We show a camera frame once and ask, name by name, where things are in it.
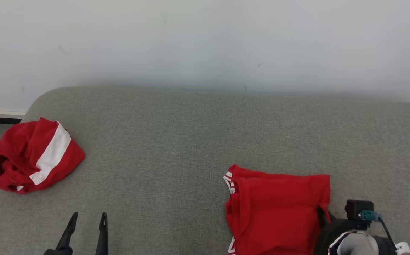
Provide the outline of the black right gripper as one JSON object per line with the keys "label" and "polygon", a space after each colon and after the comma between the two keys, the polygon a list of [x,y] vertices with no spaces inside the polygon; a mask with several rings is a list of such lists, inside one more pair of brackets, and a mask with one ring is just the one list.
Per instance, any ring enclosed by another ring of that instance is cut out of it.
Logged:
{"label": "black right gripper", "polygon": [[368,221],[333,218],[329,222],[328,213],[321,207],[317,208],[317,216],[319,225],[323,228],[315,244],[315,255],[338,255],[343,239],[349,234],[368,229]]}

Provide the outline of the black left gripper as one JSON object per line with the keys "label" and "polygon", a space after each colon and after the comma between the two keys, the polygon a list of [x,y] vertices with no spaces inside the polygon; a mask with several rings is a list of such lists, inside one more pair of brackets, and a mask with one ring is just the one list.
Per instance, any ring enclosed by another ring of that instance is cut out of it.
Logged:
{"label": "black left gripper", "polygon": [[[74,212],[59,240],[56,249],[48,249],[43,255],[72,255],[73,250],[70,246],[72,234],[75,232],[76,222],[78,219],[78,213]],[[99,223],[99,238],[96,247],[95,255],[108,255],[109,254],[109,240],[108,240],[108,217],[104,212],[102,213]]]}

